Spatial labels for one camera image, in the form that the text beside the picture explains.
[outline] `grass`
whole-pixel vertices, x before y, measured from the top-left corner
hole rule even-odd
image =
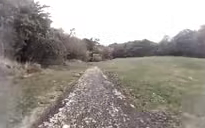
[[[140,111],[205,114],[205,59],[144,57],[95,65],[118,74]]]
[[[163,110],[173,114],[205,114],[205,59],[143,57],[91,63],[118,74],[123,91],[139,111]],[[84,71],[86,63],[70,63],[16,78],[11,87],[11,124],[41,111],[66,92]]]
[[[15,78],[11,87],[10,127],[19,124],[25,117],[40,115],[71,88],[71,83],[78,79],[75,74],[86,68],[86,63],[72,63],[64,67],[51,67],[27,78]]]

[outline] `dense vegetation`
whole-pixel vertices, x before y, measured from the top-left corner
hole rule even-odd
[[[187,56],[205,58],[205,25],[198,31],[185,29],[170,39],[165,36],[161,42],[136,40],[123,44],[111,44],[113,57],[142,56]]]
[[[74,37],[74,29],[67,34],[52,28],[47,7],[33,0],[0,0],[0,57],[44,65],[110,57],[98,40]]]

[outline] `dirt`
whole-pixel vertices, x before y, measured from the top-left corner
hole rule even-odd
[[[93,67],[38,128],[171,128],[164,112],[138,112],[103,72]]]

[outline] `foliage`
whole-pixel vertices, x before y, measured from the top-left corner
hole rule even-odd
[[[185,29],[170,39],[168,36],[159,43],[148,40],[112,44],[113,57],[142,56],[187,56],[205,58],[205,25],[199,31]]]

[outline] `dirt road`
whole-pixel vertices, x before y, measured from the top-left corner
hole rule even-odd
[[[137,112],[102,71],[93,67],[79,79],[73,92],[62,101],[39,128],[169,128],[162,112]]]

